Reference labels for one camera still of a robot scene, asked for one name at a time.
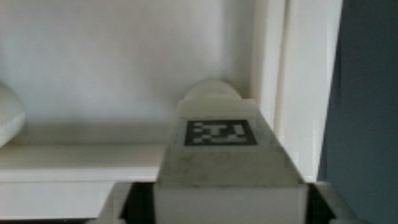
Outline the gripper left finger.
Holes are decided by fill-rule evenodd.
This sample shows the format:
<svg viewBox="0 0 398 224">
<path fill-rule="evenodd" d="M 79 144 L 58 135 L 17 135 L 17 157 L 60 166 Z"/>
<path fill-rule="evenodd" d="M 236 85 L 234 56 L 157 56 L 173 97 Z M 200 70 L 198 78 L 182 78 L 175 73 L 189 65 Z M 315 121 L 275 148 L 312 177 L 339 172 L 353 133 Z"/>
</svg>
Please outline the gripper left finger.
<svg viewBox="0 0 398 224">
<path fill-rule="evenodd" d="M 99 224 L 156 224 L 152 183 L 120 182 L 113 185 Z"/>
</svg>

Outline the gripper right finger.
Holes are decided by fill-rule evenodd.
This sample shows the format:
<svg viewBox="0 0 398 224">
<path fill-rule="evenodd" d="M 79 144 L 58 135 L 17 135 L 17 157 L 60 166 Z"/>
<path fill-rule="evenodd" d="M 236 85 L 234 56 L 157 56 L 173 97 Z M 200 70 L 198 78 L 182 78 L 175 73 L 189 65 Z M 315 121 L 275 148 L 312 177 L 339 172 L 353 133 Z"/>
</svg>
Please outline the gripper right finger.
<svg viewBox="0 0 398 224">
<path fill-rule="evenodd" d="M 326 182 L 308 183 L 305 224 L 371 224 L 360 219 Z"/>
</svg>

